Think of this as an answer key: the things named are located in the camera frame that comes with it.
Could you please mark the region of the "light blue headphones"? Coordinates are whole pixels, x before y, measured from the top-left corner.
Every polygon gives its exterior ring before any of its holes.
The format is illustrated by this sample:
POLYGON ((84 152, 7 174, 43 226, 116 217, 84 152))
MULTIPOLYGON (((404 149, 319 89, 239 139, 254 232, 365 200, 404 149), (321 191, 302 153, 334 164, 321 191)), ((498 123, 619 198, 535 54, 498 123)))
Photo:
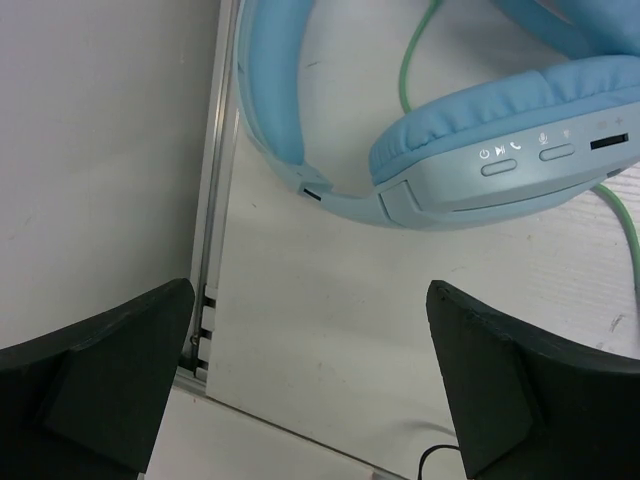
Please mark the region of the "light blue headphones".
POLYGON ((246 128, 273 172, 338 216, 455 230, 559 206, 639 160, 639 5, 502 1, 500 10, 566 62, 480 84, 405 114, 369 153, 365 197, 336 193, 306 162, 298 62, 309 1, 245 1, 235 85, 246 128))

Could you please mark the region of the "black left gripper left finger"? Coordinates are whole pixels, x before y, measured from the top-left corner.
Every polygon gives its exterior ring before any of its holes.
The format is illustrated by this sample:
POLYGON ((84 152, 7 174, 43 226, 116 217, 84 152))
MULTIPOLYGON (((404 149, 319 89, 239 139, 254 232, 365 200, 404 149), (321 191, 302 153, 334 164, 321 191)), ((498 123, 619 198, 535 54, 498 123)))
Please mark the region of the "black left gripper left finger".
POLYGON ((191 321, 174 279, 1 351, 4 479, 136 479, 147 471, 191 321))

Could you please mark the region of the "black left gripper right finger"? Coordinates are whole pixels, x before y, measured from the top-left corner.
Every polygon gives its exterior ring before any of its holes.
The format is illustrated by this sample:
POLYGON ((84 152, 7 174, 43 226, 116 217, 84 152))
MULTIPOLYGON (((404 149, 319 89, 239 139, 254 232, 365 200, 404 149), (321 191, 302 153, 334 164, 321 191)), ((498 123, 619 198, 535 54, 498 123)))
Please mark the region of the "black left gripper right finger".
POLYGON ((636 479, 639 362, 434 280, 426 313, 469 479, 636 479))

